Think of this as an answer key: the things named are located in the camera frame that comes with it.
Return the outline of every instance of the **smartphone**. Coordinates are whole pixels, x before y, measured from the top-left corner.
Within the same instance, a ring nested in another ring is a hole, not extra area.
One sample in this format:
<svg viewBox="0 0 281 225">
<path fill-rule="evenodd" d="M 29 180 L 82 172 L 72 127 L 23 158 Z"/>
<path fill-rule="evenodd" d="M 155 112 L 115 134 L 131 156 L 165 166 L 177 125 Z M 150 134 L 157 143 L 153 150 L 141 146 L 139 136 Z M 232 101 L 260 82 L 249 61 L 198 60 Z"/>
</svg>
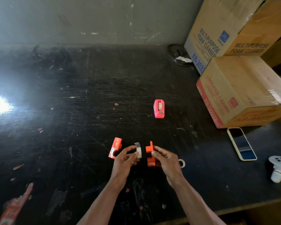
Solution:
<svg viewBox="0 0 281 225">
<path fill-rule="evenodd" d="M 251 145 L 249 144 L 241 128 L 228 128 L 227 132 L 240 160 L 257 160 L 257 156 L 255 155 Z"/>
</svg>

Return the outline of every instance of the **white phone case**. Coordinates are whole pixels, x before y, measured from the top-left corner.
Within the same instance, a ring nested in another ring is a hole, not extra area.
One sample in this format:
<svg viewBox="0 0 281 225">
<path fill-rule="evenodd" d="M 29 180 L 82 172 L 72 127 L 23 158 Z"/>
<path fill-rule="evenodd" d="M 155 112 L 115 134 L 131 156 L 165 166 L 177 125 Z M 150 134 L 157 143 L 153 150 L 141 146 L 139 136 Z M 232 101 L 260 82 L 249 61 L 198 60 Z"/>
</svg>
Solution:
<svg viewBox="0 0 281 225">
<path fill-rule="evenodd" d="M 243 133 L 243 135 L 244 135 L 244 137 L 245 137 L 245 139 L 246 139 L 247 142 L 248 142 L 248 140 L 247 140 L 246 135 L 244 134 L 244 132 L 243 132 L 243 130 L 242 130 L 241 128 L 235 127 L 235 128 L 228 128 L 228 129 L 227 129 L 227 133 L 228 133 L 228 135 L 229 135 L 229 137 L 230 137 L 230 140 L 231 140 L 232 143 L 233 143 L 233 146 L 234 146 L 234 148 L 235 148 L 235 150 L 236 150 L 236 152 L 237 152 L 237 155 L 238 155 L 238 157 L 240 158 L 240 160 L 242 160 L 242 161 L 257 160 L 257 156 L 255 155 L 255 152 L 253 151 L 253 149 L 252 149 L 252 147 L 251 147 L 251 145 L 250 145 L 249 142 L 248 142 L 248 144 L 249 144 L 249 146 L 250 146 L 252 152 L 254 153 L 256 159 L 250 159 L 250 160 L 245 160 L 245 159 L 243 159 L 243 157 L 242 157 L 242 155 L 240 154 L 239 149 L 238 149 L 238 147 L 237 147 L 235 141 L 233 140 L 233 137 L 232 137 L 232 135 L 231 135 L 229 129 L 240 129 L 240 130 L 242 131 L 242 133 Z"/>
</svg>

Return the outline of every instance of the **cardboard box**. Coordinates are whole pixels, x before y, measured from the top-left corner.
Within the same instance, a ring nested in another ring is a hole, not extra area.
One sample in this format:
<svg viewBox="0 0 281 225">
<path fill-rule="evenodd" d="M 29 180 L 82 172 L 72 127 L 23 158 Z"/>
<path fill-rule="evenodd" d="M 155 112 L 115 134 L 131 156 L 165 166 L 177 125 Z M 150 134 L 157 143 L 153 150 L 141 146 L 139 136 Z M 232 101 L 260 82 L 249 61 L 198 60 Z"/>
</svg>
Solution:
<svg viewBox="0 0 281 225">
<path fill-rule="evenodd" d="M 197 88 L 217 128 L 281 117 L 281 78 L 258 56 L 214 57 Z"/>
<path fill-rule="evenodd" d="M 213 57 L 261 56 L 281 36 L 281 0 L 204 0 L 184 47 L 202 74 Z"/>
<path fill-rule="evenodd" d="M 225 55 L 264 54 L 281 37 L 281 0 L 267 0 L 253 14 Z"/>
</svg>

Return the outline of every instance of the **red logo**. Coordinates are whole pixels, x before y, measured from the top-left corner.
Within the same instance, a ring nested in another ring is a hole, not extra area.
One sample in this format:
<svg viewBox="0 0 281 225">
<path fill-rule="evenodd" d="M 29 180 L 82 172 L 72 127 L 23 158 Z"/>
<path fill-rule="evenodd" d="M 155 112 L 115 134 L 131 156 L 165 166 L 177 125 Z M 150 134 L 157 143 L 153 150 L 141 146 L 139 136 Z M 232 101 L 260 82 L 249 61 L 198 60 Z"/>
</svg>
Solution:
<svg viewBox="0 0 281 225">
<path fill-rule="evenodd" d="M 233 108 L 236 108 L 238 106 L 238 103 L 236 101 L 236 99 L 234 97 L 232 97 L 229 102 L 231 103 L 231 105 L 233 106 Z"/>
</svg>

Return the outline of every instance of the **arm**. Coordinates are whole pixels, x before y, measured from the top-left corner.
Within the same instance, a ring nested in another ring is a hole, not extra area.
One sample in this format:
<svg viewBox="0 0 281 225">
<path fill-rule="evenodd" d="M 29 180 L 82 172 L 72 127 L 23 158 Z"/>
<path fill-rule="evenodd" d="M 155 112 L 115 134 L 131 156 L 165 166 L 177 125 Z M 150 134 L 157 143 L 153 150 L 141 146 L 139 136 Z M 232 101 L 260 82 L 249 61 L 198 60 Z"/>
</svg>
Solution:
<svg viewBox="0 0 281 225">
<path fill-rule="evenodd" d="M 178 156 L 157 146 L 154 146 L 154 149 L 158 152 L 152 151 L 152 155 L 160 161 L 167 180 L 175 190 L 189 223 L 191 225 L 225 225 L 183 177 Z"/>
<path fill-rule="evenodd" d="M 139 161 L 138 152 L 127 154 L 135 148 L 136 146 L 127 147 L 115 158 L 109 182 L 77 225 L 108 224 L 116 199 L 125 186 L 130 167 Z"/>
</svg>

